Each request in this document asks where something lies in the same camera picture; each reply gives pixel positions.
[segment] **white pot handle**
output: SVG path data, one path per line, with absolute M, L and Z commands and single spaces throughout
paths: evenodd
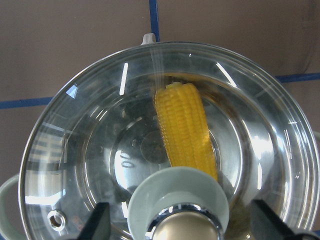
M 143 35 L 141 45 L 154 44 L 156 42 L 155 39 L 156 36 L 153 33 L 146 33 L 145 35 Z
M 0 186 L 0 234 L 5 240 L 26 240 L 9 222 L 6 215 L 6 196 L 9 190 L 18 183 L 19 174 L 14 175 Z

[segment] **corn on the cob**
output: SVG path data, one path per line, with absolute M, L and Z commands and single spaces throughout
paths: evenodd
M 205 110 L 196 87 L 174 82 L 158 90 L 154 102 L 171 165 L 196 168 L 218 180 Z

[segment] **stainless steel pot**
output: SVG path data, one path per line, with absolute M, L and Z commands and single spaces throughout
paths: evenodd
M 131 195 L 148 176 L 170 167 L 153 97 L 158 85 L 171 82 L 193 83 L 201 94 L 230 208 L 225 239 L 253 238 L 252 199 L 263 199 L 291 227 L 312 227 L 319 156 L 295 100 L 235 52 L 160 42 L 93 63 L 44 110 L 20 172 L 28 239 L 75 239 L 98 202 L 110 204 L 110 239 L 131 239 Z

